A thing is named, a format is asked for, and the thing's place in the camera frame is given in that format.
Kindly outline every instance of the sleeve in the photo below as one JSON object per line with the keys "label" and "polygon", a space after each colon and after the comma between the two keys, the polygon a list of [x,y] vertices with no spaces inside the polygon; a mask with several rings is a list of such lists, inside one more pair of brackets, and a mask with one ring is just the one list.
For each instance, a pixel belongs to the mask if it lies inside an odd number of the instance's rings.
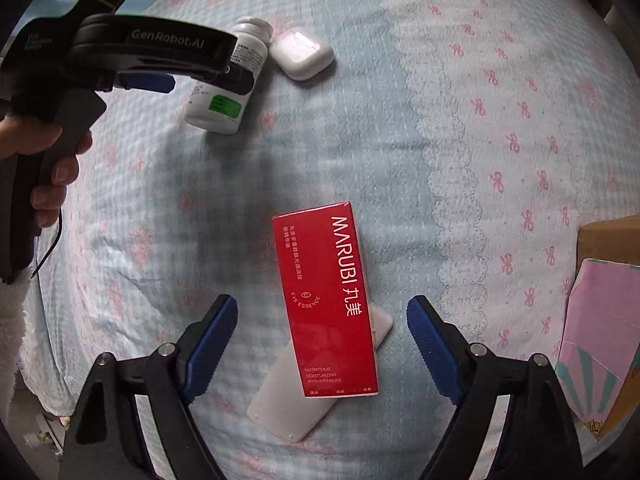
{"label": "sleeve", "polygon": [[22,304],[29,288],[29,269],[7,285],[0,280],[0,420],[9,418],[9,405],[14,396],[18,350],[24,337]]}

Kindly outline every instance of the red box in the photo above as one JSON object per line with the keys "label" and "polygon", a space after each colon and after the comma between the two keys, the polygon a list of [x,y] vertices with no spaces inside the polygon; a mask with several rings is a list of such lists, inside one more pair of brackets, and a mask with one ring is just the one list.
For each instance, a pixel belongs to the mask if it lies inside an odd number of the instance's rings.
{"label": "red box", "polygon": [[351,204],[273,218],[305,397],[375,395],[376,355]]}

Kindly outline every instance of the black cable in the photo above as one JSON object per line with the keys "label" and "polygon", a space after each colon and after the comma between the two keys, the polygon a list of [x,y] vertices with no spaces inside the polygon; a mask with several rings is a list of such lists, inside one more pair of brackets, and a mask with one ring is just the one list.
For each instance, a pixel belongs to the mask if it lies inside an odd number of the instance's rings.
{"label": "black cable", "polygon": [[32,278],[38,273],[38,271],[40,270],[40,267],[43,266],[44,262],[47,261],[47,258],[51,254],[51,251],[53,251],[53,249],[56,248],[56,245],[60,241],[60,237],[61,236],[62,236],[62,209],[60,210],[60,213],[58,214],[58,234],[56,235],[56,239],[53,240],[53,243],[52,243],[51,247],[49,248],[49,250],[47,251],[47,254],[44,255],[44,258],[41,259],[40,263],[36,266],[36,270],[34,270],[33,274],[31,275]]}

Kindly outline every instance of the bed sheet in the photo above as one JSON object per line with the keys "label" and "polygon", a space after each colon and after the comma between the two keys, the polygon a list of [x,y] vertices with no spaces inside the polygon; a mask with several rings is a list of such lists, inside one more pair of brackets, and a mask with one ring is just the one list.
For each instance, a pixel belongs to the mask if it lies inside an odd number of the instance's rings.
{"label": "bed sheet", "polygon": [[[184,123],[186,78],[169,95],[105,97],[31,291],[28,385],[67,415],[100,352],[147,354],[224,292],[238,328],[192,412],[230,479],[418,478],[452,407],[406,302],[425,294],[500,355],[557,359],[578,225],[638,211],[630,61],[582,0],[160,0],[148,12],[304,25],[337,62],[305,84],[268,63],[231,137]],[[370,298],[396,323],[378,351],[381,393],[341,400],[292,446],[244,416],[289,339],[270,220],[340,200],[353,203]],[[168,478],[148,410],[142,420]],[[581,440],[588,460],[598,448]]]}

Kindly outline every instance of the human hand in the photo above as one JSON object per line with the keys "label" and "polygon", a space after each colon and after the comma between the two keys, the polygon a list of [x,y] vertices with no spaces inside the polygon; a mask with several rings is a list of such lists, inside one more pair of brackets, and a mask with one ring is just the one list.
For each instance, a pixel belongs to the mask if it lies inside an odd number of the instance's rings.
{"label": "human hand", "polygon": [[[53,146],[62,133],[55,124],[45,124],[34,117],[8,116],[0,121],[0,160],[14,153],[33,155]],[[76,155],[87,152],[94,143],[91,132],[78,144]],[[60,206],[66,198],[66,186],[78,178],[80,168],[75,155],[61,158],[51,171],[51,184],[37,186],[31,192],[31,205],[36,210],[39,227],[55,224]]]}

